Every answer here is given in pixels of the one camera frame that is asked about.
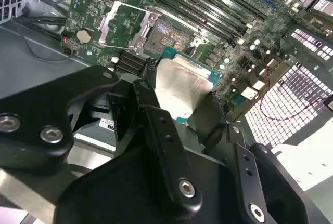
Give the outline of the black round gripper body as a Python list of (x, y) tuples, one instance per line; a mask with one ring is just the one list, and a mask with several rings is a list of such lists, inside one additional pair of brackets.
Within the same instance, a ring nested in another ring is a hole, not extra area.
[(72, 183), (56, 223), (247, 223), (237, 175), (248, 160), (241, 146), (222, 165), (178, 140), (143, 144)]

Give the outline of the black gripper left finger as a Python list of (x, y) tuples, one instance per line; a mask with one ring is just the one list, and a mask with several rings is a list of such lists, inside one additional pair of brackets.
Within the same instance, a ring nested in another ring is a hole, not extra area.
[(123, 110), (117, 117), (121, 141), (113, 159), (143, 144), (154, 148), (164, 140), (181, 142), (151, 85), (120, 80), (101, 66), (88, 67), (1, 100), (4, 197), (41, 220), (56, 220), (61, 196), (78, 180), (67, 165), (73, 129), (83, 123), (85, 104), (100, 95)]

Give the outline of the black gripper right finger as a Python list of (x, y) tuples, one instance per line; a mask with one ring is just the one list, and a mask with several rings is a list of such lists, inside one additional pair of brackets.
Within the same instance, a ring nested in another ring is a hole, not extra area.
[(311, 223), (301, 188), (266, 147), (247, 147), (242, 132), (227, 122), (212, 92), (199, 101), (191, 125), (204, 154), (231, 172), (244, 223)]

